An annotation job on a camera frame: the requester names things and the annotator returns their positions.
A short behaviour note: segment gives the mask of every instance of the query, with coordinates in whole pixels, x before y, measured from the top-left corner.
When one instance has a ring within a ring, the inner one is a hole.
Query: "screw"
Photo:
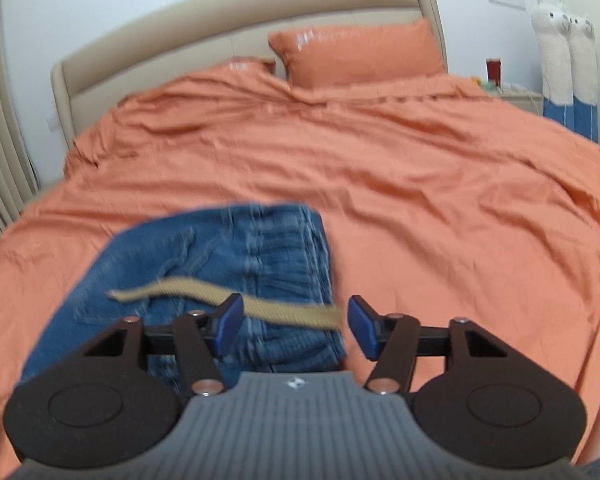
[[[375,394],[387,395],[397,392],[400,389],[400,384],[389,377],[378,377],[377,379],[371,379],[366,387]]]
[[[200,379],[191,385],[191,391],[196,395],[211,397],[224,390],[224,384],[215,379]]]

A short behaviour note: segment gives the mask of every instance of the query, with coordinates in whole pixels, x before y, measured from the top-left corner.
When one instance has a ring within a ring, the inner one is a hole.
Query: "orange duvet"
[[[452,76],[292,89],[193,73],[84,132],[67,182],[0,240],[0,417],[27,353],[117,232],[235,202],[307,202],[339,304],[467,316],[600,402],[600,148]],[[346,332],[347,368],[371,364]],[[442,371],[418,366],[414,387]],[[0,423],[0,478],[17,465]]]

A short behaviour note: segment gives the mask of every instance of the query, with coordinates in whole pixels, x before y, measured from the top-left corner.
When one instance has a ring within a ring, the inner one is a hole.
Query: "beige belt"
[[[138,288],[109,290],[108,298],[120,303],[154,298],[156,296],[182,296],[213,306],[220,305],[234,291],[196,278],[165,278]],[[340,309],[332,304],[285,303],[283,301],[261,300],[242,294],[244,314],[269,323],[339,330]]]

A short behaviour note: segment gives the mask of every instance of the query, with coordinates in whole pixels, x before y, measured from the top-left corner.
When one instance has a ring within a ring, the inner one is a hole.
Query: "plush toy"
[[[531,10],[542,62],[544,116],[574,129],[571,53],[567,37],[571,22],[560,7],[538,0]]]
[[[593,23],[570,16],[571,77],[573,79],[573,118],[575,131],[598,142],[598,60]]]

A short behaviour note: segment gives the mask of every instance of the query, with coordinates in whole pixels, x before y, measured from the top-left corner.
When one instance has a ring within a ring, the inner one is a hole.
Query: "red container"
[[[489,81],[493,81],[500,88],[500,83],[502,82],[502,63],[499,59],[487,60],[487,77]]]

